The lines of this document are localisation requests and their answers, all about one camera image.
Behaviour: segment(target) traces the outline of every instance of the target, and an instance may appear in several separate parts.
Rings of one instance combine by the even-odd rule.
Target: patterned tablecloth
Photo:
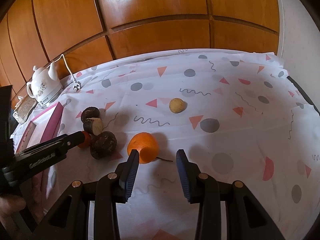
[[[160,157],[175,160],[184,149],[218,181],[243,181],[285,238],[301,239],[320,210],[320,118],[287,76],[273,53],[189,49],[88,68],[76,74],[83,86],[77,93],[65,78],[59,134],[83,130],[81,112],[96,106],[118,145],[109,161],[95,160],[89,149],[70,150],[43,178],[44,208],[73,180],[87,183],[114,171],[127,159],[130,139],[144,131],[159,142]],[[172,98],[183,99],[186,110],[171,113]],[[15,143],[26,124],[12,135]],[[117,205],[121,238],[194,239],[197,212],[183,196],[175,162],[141,164],[132,197]]]

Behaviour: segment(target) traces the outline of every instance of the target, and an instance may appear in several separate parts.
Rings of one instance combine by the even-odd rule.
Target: finger
[[[3,218],[11,216],[14,212],[18,212],[26,207],[26,201],[15,195],[0,196],[0,215]]]

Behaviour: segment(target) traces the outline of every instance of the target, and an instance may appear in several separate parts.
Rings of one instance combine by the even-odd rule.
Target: potato
[[[170,101],[169,108],[171,112],[177,114],[186,108],[186,104],[182,99],[174,98]]]

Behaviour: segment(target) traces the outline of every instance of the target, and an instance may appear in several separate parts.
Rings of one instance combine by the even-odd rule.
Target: brown tuber
[[[83,130],[93,135],[102,133],[103,124],[100,118],[87,118],[83,123]]]
[[[116,149],[117,139],[112,132],[105,131],[91,141],[90,153],[95,159],[111,156]]]
[[[87,118],[99,118],[100,117],[100,111],[98,108],[94,106],[90,106],[86,109],[81,114],[81,122],[85,122]]]

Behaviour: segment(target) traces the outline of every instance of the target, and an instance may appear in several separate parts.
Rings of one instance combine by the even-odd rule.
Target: squiggly line pattern
[[[137,117],[138,117],[138,116],[136,115],[136,117],[133,119],[134,122],[137,122],[137,121],[139,121],[140,119],[142,119],[142,121],[141,121],[142,124],[144,124],[144,123],[146,123],[146,122],[149,121],[149,123],[158,122],[158,126],[159,126],[159,127],[164,126],[165,124],[170,125],[170,123],[168,123],[168,122],[165,122],[164,124],[161,124],[161,125],[160,125],[160,122],[159,122],[158,120],[155,120],[155,121],[151,122],[151,118],[148,118],[147,120],[144,120],[143,117],[139,117],[139,118],[136,120]]]
[[[214,64],[213,64],[210,60],[209,60],[209,63],[212,64],[211,69],[212,69],[213,71],[216,71],[214,68],[212,68]]]
[[[107,127],[108,127],[108,125],[110,124],[110,122],[111,122],[111,121],[113,121],[113,120],[115,120],[115,119],[117,118],[117,114],[119,114],[119,112],[118,112],[118,113],[116,113],[116,116],[114,117],[114,119],[111,119],[111,120],[108,122],[107,126],[106,126],[106,127],[104,127],[102,130],[104,130],[105,128],[107,128]]]
[[[291,110],[291,113],[292,113],[292,116],[291,116],[291,118],[292,118],[292,121],[291,121],[291,123],[290,123],[290,127],[291,127],[291,129],[290,129],[290,131],[289,131],[289,140],[291,140],[291,134],[290,134],[290,132],[292,131],[292,123],[293,123],[293,116],[294,116],[294,114],[293,114],[293,112],[292,112],[292,110]]]
[[[317,161],[319,161],[319,160],[320,160],[319,155],[315,155],[315,154],[313,154],[313,155],[312,155],[312,158],[313,158],[313,160],[314,160],[314,161],[315,161],[316,159],[317,159]]]
[[[163,187],[163,184],[164,184],[165,181],[167,181],[167,182],[169,182],[169,183],[171,183],[171,184],[174,184],[174,183],[176,183],[177,179],[174,179],[174,181],[171,181],[171,180],[169,180],[169,179],[167,179],[167,178],[162,178],[162,179],[160,180],[160,186],[156,186],[156,185],[153,185],[153,184],[149,184],[149,185],[147,186],[147,192],[144,192],[144,191],[143,191],[141,188],[139,188],[139,187],[135,187],[135,190],[139,190],[142,194],[149,194],[149,193],[150,193],[150,187],[154,187],[154,188],[157,188],[157,189],[161,189],[161,188]]]
[[[243,99],[243,97],[242,97],[241,95],[239,95],[237,92],[235,92],[235,93],[236,93],[238,96],[240,96],[240,97],[241,97],[242,101],[246,102],[248,106],[253,107],[253,108],[254,108],[254,110],[255,110],[256,112],[258,112],[258,113],[259,113],[259,111],[257,110],[257,108],[255,108],[255,107],[254,107],[254,106],[252,106],[252,105],[249,105],[248,101],[244,100],[244,99]]]
[[[186,90],[188,94],[190,94],[190,93],[193,91],[195,94],[199,94],[199,93],[201,93],[203,96],[206,96],[206,95],[208,95],[208,94],[209,94],[209,95],[211,95],[210,93],[203,94],[201,91],[199,91],[199,92],[197,92],[197,93],[196,93],[196,91],[195,91],[195,90],[191,90],[191,91],[189,92],[189,90],[188,90],[188,89],[186,89],[186,88],[185,88],[184,90]]]
[[[108,75],[110,75],[112,72],[114,72],[115,70],[111,71]],[[108,75],[104,76],[103,79],[101,79],[100,81],[103,81]]]
[[[183,53],[184,51],[187,51],[188,49],[179,49],[178,50],[178,53],[180,54],[180,53]]]

